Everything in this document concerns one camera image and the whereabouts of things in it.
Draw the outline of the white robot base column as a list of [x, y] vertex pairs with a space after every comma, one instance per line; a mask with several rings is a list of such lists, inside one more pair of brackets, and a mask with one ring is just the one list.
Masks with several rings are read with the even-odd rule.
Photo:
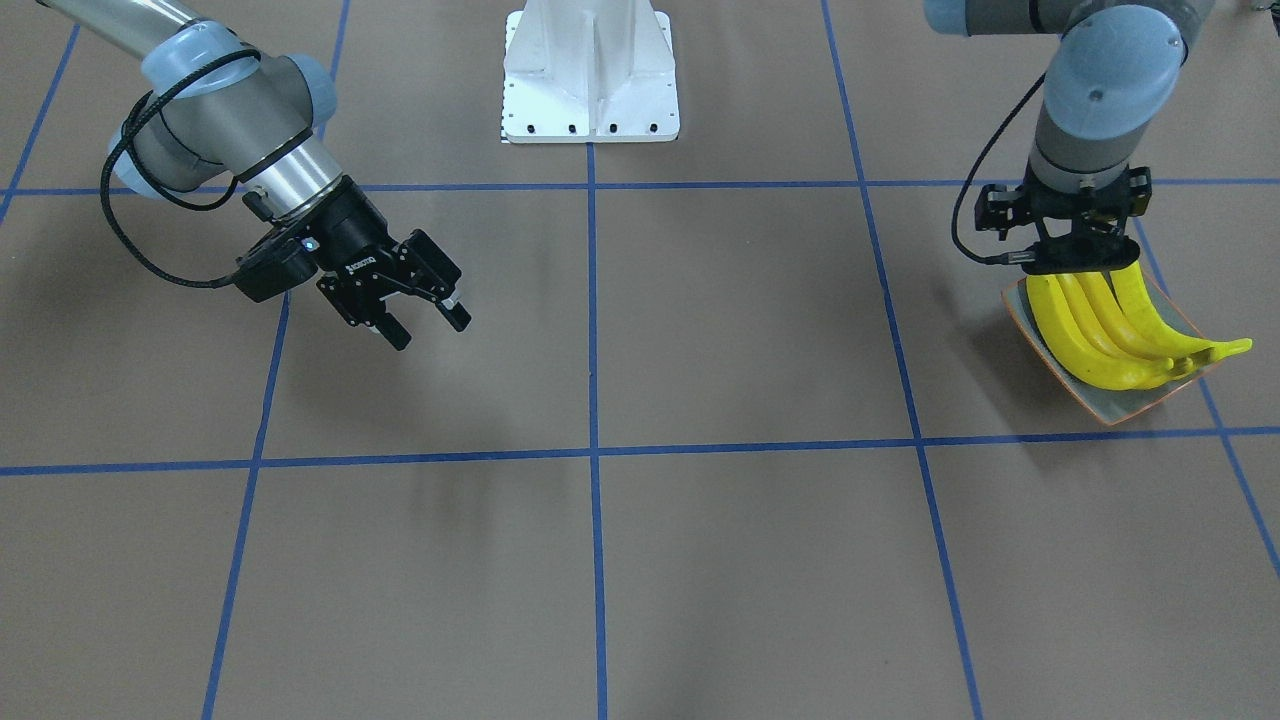
[[649, 1], [527, 1], [504, 22], [500, 140], [664, 143], [681, 132], [672, 23]]

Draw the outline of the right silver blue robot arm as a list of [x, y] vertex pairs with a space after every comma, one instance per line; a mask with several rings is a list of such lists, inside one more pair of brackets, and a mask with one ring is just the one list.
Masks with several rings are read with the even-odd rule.
[[[52, 1], [50, 8], [140, 61], [145, 94], [118, 126], [99, 177], [108, 227], [157, 278], [182, 287], [233, 286], [260, 304], [314, 281], [340, 318], [394, 348], [411, 341], [390, 314], [396, 295], [430, 302], [454, 331], [471, 316], [461, 269], [424, 232], [392, 238], [383, 214], [317, 131], [335, 113], [326, 68], [273, 56], [179, 1]], [[268, 233], [227, 275], [195, 281], [148, 259], [122, 228], [110, 184], [191, 211], [239, 193]]]

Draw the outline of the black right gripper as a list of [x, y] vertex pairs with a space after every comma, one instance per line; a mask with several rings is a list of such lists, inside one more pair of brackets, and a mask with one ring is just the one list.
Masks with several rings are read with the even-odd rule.
[[315, 208], [307, 232], [324, 272], [317, 287], [348, 324], [374, 329], [396, 351], [404, 351], [412, 336], [387, 306], [399, 293], [436, 306], [453, 331], [468, 328], [472, 316], [457, 300], [462, 270], [421, 229], [396, 242], [385, 218], [353, 179], [342, 178]]

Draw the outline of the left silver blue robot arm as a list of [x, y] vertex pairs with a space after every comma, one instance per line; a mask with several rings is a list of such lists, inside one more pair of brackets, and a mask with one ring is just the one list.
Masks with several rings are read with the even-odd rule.
[[963, 255], [1029, 275], [1115, 272], [1140, 258], [1126, 231], [1153, 193], [1133, 155], [1172, 96], [1187, 59], [1213, 10], [1211, 1], [927, 1], [931, 28], [963, 37], [1053, 35], [1059, 47], [1030, 92], [1042, 104], [1021, 183], [986, 184], [974, 228], [1005, 238], [1030, 225], [1020, 251]]

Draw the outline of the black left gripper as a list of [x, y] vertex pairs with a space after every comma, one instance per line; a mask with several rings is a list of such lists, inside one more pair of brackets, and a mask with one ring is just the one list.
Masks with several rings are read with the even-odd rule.
[[1130, 218], [1143, 214], [1143, 188], [1126, 184], [1064, 193], [1027, 184], [1027, 214], [1038, 240], [1020, 263], [1028, 275], [1117, 272], [1140, 258], [1140, 246], [1128, 236]]

